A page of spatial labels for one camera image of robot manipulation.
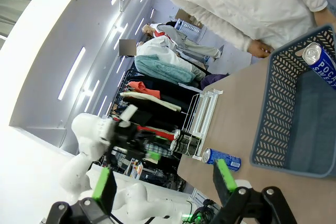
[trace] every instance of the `plaid shirt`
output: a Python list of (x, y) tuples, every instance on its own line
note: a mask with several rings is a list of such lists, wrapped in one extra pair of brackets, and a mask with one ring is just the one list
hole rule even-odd
[(162, 147), (159, 147), (157, 145), (154, 145), (154, 144), (147, 144), (145, 146), (145, 150), (148, 151), (148, 152), (158, 153), (158, 154), (160, 154), (161, 156), (164, 156), (164, 157), (169, 157), (173, 154), (172, 151), (166, 150), (166, 149), (164, 149)]

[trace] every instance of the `brown tabletop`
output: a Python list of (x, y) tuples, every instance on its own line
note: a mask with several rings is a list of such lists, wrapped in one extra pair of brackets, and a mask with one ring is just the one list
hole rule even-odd
[[(295, 176), (250, 165), (268, 61), (264, 59), (206, 88), (224, 93), (218, 97), (203, 149), (213, 148), (240, 157), (241, 168), (233, 175), (235, 179), (248, 180), (256, 191), (279, 187), (298, 223), (336, 223), (336, 180)], [(220, 204), (212, 181), (212, 165), (183, 155), (177, 173)]]

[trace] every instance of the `blue crate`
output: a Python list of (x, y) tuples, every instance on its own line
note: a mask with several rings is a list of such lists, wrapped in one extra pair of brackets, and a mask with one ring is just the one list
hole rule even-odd
[(336, 91), (302, 59), (311, 42), (335, 58), (326, 25), (274, 51), (250, 156), (254, 166), (302, 176), (336, 176)]

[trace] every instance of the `gray square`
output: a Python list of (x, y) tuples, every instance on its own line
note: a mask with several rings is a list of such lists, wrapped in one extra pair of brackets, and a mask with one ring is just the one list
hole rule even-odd
[(136, 56), (135, 39), (120, 39), (119, 40), (119, 55), (120, 56)]

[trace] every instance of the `blue can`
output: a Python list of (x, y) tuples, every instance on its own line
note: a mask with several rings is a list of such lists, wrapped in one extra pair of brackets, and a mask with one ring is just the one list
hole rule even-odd
[(302, 58), (323, 80), (336, 90), (336, 64), (316, 42), (303, 51)]
[(242, 160), (239, 157), (231, 156), (210, 148), (205, 149), (202, 155), (203, 163), (213, 165), (216, 159), (224, 159), (227, 167), (235, 172), (238, 171), (242, 165)]

